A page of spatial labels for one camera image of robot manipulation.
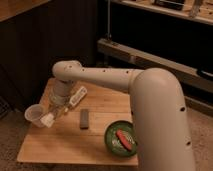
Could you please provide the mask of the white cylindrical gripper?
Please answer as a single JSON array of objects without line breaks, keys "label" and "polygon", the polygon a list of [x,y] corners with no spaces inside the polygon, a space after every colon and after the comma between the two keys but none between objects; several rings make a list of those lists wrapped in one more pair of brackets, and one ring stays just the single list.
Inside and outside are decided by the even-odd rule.
[{"label": "white cylindrical gripper", "polygon": [[[55,80],[49,99],[53,104],[59,105],[57,108],[57,117],[66,115],[69,112],[69,105],[65,104],[69,101],[71,88],[73,86],[74,83],[72,81],[65,82],[58,79]],[[55,113],[55,105],[49,105],[48,113]]]}]

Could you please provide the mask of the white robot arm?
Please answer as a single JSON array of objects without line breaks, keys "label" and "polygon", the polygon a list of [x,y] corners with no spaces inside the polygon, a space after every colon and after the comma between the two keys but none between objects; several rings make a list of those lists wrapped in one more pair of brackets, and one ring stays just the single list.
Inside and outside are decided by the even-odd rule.
[{"label": "white robot arm", "polygon": [[77,81],[130,95],[139,171],[196,171],[187,109],[177,77],[162,68],[88,68],[59,61],[53,96],[62,101]]}]

